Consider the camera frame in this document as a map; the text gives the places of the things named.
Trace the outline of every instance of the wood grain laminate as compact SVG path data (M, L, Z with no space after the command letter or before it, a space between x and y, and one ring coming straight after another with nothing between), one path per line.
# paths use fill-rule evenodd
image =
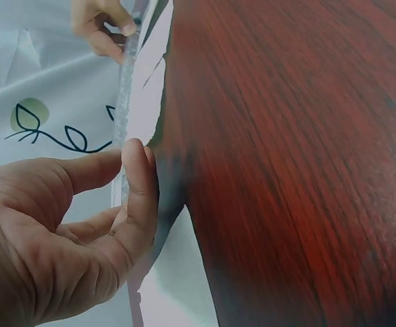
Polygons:
M396 326L396 0L176 0L161 127L221 326Z

